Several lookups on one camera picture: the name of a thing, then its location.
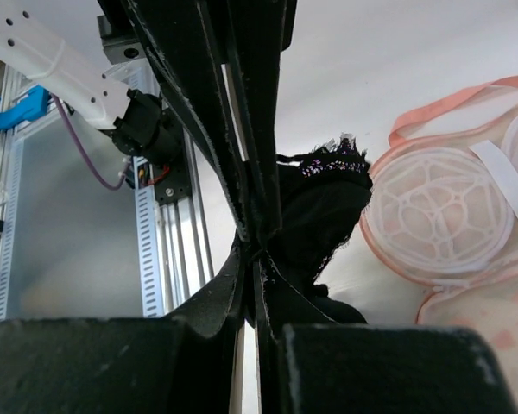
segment metal frame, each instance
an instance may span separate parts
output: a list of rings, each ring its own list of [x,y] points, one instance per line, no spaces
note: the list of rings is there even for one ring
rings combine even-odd
[[[146,60],[115,66],[107,74],[114,78],[125,78],[131,88],[159,94],[159,85]],[[15,105],[32,86],[33,83],[19,72],[7,67],[0,110]],[[4,232],[0,240],[0,321],[6,318],[23,143],[57,117],[55,105],[51,102],[48,114],[40,120],[23,122],[10,131],[0,133],[0,219],[4,220]],[[144,317],[161,317],[172,311],[212,278],[212,261],[193,144],[189,138],[186,138],[185,144],[193,184],[191,197],[159,209],[153,188],[135,190]],[[135,159],[134,171],[143,162],[146,162],[145,159]]]

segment blue bracket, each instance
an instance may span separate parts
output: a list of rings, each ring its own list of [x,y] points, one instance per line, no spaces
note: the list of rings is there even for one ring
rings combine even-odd
[[[50,93],[42,86],[35,86],[13,108],[0,112],[0,131],[12,129],[23,121],[35,121],[47,114]]]

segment robotic arm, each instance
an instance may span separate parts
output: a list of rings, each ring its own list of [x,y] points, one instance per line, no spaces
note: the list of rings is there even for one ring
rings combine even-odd
[[[124,154],[163,166],[180,152],[160,99],[107,78],[13,0],[0,0],[0,60],[68,102]]]

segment black mounting plate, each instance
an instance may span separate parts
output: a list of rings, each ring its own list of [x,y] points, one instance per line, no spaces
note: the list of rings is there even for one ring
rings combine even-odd
[[[172,204],[192,195],[190,172],[186,161],[186,148],[182,146],[179,156],[169,166],[167,176],[155,185],[155,201],[161,206]],[[152,166],[154,177],[160,177],[162,170]]]

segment white surface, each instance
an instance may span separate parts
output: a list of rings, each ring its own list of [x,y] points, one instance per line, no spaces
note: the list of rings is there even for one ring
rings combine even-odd
[[[113,129],[129,106],[126,84],[103,78],[83,54],[13,0],[0,0],[0,60],[64,99],[95,129]]]
[[[405,111],[463,87],[518,74],[517,0],[299,0],[292,46],[282,55],[279,153],[310,151],[341,132],[370,160],[388,149]],[[234,226],[214,174],[199,165],[217,271]],[[333,298],[371,323],[412,323],[422,290],[387,269],[359,229],[322,280]],[[246,342],[253,357],[253,344]],[[243,412],[257,412],[254,361],[244,371]]]

